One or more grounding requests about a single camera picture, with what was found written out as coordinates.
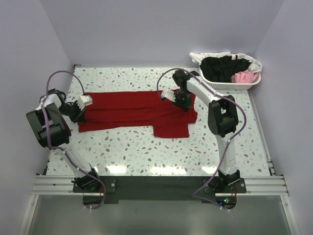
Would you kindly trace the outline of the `red t shirt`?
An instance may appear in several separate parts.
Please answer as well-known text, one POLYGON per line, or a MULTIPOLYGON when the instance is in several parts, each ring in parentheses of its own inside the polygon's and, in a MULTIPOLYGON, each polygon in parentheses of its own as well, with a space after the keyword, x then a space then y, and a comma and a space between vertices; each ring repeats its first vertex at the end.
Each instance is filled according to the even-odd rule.
POLYGON ((156 91, 89 93, 80 133, 118 127, 152 126, 159 138, 187 138, 188 125, 197 121, 194 107, 187 112, 171 101, 161 101, 156 91))

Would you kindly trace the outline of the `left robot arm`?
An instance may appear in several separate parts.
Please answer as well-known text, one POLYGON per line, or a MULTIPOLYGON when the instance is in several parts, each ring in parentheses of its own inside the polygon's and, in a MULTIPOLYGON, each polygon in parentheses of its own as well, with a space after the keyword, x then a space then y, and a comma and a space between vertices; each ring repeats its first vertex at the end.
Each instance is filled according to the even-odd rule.
POLYGON ((77 123, 84 120, 87 106, 92 104, 90 95, 83 94, 75 102, 66 102, 66 95, 51 89, 40 98, 40 105, 26 114, 30 127, 43 147, 62 154, 74 173, 72 181, 83 191, 96 192, 101 189, 97 170, 87 162, 71 142, 71 130, 64 116, 77 123))

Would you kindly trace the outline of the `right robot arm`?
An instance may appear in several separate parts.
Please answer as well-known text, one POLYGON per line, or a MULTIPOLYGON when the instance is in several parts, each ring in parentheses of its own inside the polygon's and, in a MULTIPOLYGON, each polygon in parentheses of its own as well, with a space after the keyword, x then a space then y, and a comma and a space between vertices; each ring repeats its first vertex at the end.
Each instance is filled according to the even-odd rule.
POLYGON ((233 134, 239 123, 235 99, 206 87, 197 80, 196 72, 177 70, 172 78, 179 90, 174 92, 173 105, 184 111, 191 109, 191 95, 195 95, 208 107, 208 127, 217 140, 220 163, 218 177, 214 183, 223 192, 230 192, 240 180, 240 171, 236 162, 233 134))

